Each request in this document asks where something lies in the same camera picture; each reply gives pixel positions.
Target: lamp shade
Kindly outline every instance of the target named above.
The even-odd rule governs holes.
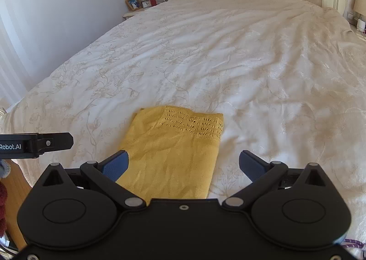
[[[366,0],[356,0],[353,10],[366,16]]]

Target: red fabric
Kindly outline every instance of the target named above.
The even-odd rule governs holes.
[[[6,230],[5,221],[5,202],[8,198],[8,191],[6,190],[3,183],[0,183],[0,237],[4,235]]]
[[[6,221],[5,218],[0,220],[0,237],[2,237],[6,230]]]
[[[0,220],[5,218],[5,205],[0,206]]]
[[[3,183],[0,183],[0,206],[5,205],[8,198],[8,191],[6,190]]]

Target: blue gripper pad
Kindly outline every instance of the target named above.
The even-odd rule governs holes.
[[[239,156],[239,168],[254,182],[270,169],[270,164],[248,150],[243,150]]]
[[[105,159],[98,164],[98,170],[110,180],[116,182],[129,167],[129,154],[120,150],[113,156]]]

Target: white container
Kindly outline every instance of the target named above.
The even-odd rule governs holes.
[[[362,19],[359,19],[357,22],[357,30],[360,32],[364,32],[365,26],[366,26],[366,23]]]

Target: floral pattern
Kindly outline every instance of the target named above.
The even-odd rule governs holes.
[[[223,113],[209,197],[249,184],[248,149],[290,167],[318,162],[366,240],[366,48],[333,9],[303,0],[170,0],[70,58],[0,120],[1,133],[74,136],[71,150],[17,160],[34,184],[118,149],[140,108]]]

